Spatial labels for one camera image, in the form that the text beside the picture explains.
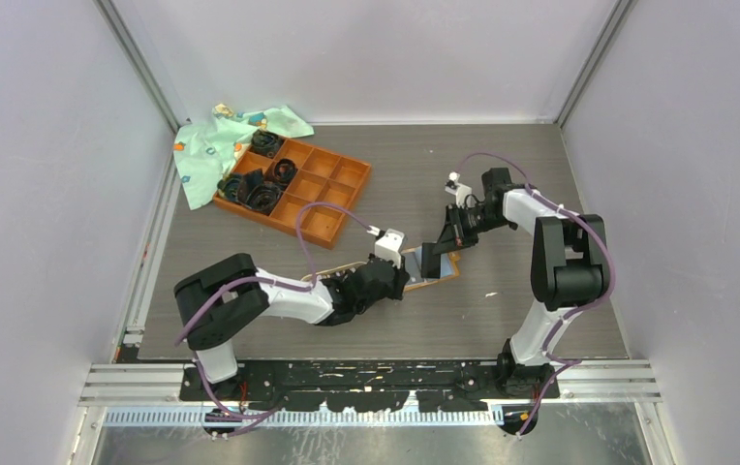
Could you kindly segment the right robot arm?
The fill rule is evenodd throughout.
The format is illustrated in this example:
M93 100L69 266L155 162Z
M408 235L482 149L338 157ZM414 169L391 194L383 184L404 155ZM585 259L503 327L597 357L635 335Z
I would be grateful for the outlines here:
M501 227L523 230L532 239L530 284L534 301L518 331L498 355L494 372L500 391L523 396L534 383L554 374L551 352L571 321L609 293L610 264L599 215L578 215L512 181L509 169L482 177L483 198L449 174L446 190L454 201L445 210L438 239L425 242L421 274L437 279L441 256L473 247L482 233Z

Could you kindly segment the dark grey credit card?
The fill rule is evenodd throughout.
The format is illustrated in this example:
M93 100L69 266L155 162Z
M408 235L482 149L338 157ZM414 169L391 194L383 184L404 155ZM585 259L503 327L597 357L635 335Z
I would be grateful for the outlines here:
M420 274L424 279L439 279L442 274L442 258L436 251L435 242L423 242L420 252Z

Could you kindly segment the oval wooden card tray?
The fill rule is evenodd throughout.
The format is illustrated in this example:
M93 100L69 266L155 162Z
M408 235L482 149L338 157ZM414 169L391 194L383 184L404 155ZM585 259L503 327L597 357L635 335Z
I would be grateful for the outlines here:
M366 261L345 263L345 264L338 265L330 269L317 270L315 272L315 275L318 280L328 279L333 276L341 276L347 272L353 272L357 268L365 264L366 264Z

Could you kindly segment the orange leather card holder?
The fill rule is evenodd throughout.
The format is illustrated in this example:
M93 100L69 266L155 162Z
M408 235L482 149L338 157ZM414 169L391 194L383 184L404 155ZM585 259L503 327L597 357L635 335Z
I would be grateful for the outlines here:
M402 252L403 264L410 274L409 281L404 287L404 292L414 291L436 285L460 275L458 261L460 256L458 252L449 252L443 254L439 259L427 262L429 276L422 273L422 247L410 248Z

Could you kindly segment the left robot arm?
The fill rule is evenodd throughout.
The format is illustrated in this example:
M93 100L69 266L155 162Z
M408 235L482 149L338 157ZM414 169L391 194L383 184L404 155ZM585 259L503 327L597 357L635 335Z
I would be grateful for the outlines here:
M381 300L402 299L409 281L403 263L374 255L353 270L305 282L273 275L250 255L235 254L174 286L183 324L176 342L185 341L196 354L206 390L228 400L242 385L232 339L256 318L339 326Z

